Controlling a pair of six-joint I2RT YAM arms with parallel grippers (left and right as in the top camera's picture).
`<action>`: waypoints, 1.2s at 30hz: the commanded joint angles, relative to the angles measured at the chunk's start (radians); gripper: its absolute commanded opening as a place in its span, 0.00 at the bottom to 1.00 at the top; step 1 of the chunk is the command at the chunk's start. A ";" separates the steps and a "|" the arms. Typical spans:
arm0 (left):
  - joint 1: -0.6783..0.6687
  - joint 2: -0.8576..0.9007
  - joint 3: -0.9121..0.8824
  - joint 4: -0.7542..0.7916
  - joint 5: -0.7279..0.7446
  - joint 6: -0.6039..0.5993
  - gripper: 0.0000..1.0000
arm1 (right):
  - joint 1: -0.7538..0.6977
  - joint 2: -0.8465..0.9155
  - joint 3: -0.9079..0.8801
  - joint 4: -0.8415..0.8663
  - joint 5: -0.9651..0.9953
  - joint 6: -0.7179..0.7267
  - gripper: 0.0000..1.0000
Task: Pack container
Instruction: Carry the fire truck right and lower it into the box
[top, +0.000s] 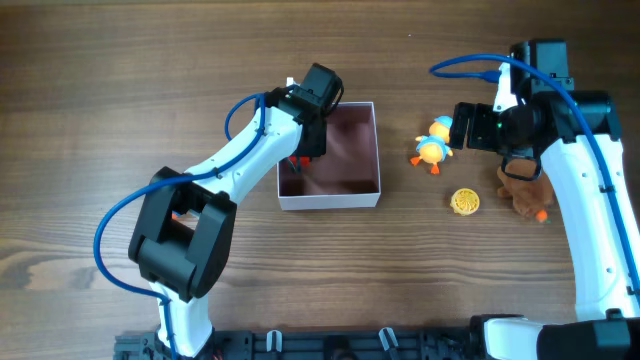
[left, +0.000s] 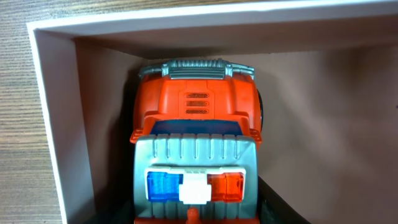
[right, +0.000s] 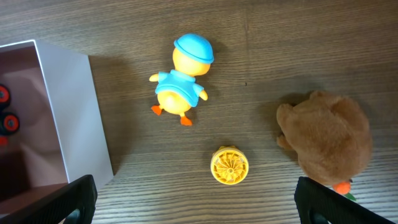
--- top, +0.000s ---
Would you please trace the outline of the red toy fire truck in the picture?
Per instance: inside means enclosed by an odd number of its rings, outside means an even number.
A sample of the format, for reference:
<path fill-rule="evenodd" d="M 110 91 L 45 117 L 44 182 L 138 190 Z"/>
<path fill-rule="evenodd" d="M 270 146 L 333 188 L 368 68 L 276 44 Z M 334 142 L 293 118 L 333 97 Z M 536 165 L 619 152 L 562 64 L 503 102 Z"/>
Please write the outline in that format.
<path fill-rule="evenodd" d="M 311 163 L 310 157 L 289 156 L 287 158 L 290 168 L 294 172 L 301 172 L 305 167 L 308 167 Z"/>

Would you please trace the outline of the yellow toy duck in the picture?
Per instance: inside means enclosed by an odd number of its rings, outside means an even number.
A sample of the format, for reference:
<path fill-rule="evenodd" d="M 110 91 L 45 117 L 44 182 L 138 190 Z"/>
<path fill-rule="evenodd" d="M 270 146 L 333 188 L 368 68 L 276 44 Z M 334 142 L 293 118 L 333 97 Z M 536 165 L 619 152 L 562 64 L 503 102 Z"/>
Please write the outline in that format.
<path fill-rule="evenodd" d="M 428 129 L 428 134 L 415 138 L 418 142 L 416 146 L 417 156 L 412 157 L 410 163 L 413 166 L 418 166 L 421 162 L 430 164 L 430 173 L 439 175 L 439 164 L 453 155 L 453 151 L 449 146 L 452 125 L 453 119 L 449 116 L 435 118 Z"/>

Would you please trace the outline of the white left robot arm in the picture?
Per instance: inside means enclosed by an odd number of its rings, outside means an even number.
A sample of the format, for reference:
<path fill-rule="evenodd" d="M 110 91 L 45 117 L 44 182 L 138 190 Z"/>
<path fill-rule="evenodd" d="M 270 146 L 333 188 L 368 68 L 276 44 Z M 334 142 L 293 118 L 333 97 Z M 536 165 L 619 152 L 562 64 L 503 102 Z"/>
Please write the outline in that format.
<path fill-rule="evenodd" d="M 152 177 L 128 248 L 160 296 L 151 358 L 214 357 L 208 293 L 228 261 L 237 207 L 279 162 L 325 154 L 326 119 L 343 92 L 340 77 L 315 63 L 301 83 L 253 95 L 252 119 L 207 160 Z"/>

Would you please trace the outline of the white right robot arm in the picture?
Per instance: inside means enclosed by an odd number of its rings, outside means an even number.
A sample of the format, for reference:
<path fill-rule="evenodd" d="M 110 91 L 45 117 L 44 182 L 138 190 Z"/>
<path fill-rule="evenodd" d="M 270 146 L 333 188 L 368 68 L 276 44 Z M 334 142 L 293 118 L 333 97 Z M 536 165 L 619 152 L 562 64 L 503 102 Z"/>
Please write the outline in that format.
<path fill-rule="evenodd" d="M 459 103 L 450 143 L 531 160 L 561 210 L 576 285 L 576 319 L 472 318 L 469 359 L 635 359 L 639 355 L 639 230 L 623 170 L 621 126 L 604 91 L 579 91 L 561 40 L 532 39 L 500 56 L 490 104 Z"/>

